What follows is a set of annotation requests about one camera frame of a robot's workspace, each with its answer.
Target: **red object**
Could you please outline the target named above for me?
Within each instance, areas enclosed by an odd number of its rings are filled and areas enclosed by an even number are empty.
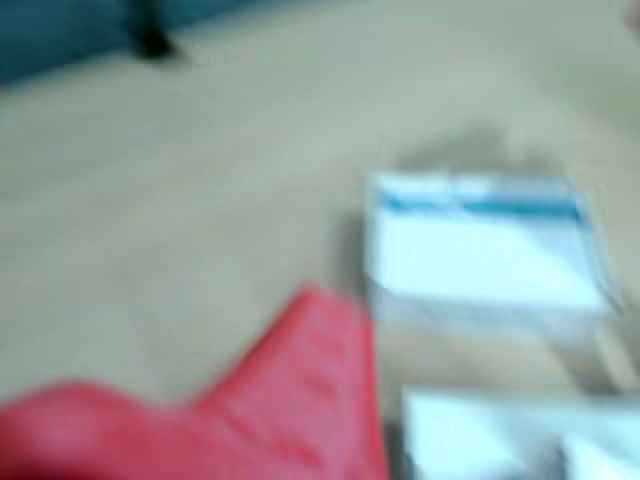
[[[387,479],[372,337],[357,306],[307,289],[187,407],[94,383],[4,407],[0,478]]]

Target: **white box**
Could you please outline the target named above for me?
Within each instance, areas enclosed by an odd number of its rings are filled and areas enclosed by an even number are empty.
[[[365,270],[382,322],[575,341],[617,305],[586,203],[561,177],[379,173]]]
[[[406,387],[403,402],[409,478],[553,480],[564,471],[584,479],[585,462],[628,465],[634,475],[640,467],[637,397],[588,403]]]

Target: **cardboard box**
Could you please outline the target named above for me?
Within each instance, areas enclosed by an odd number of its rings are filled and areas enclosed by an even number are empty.
[[[575,342],[619,303],[584,198],[555,176],[378,173],[365,269],[391,324]]]

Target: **beige floor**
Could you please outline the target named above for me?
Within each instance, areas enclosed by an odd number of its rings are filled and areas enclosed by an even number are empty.
[[[248,13],[184,34],[193,63],[116,55],[2,92],[2,398],[68,376],[189,395],[301,282],[356,288],[367,172],[466,131],[557,159],[593,196],[637,298],[640,45],[621,12],[359,0]],[[387,330],[379,347],[388,413],[405,382],[572,389],[537,348]]]

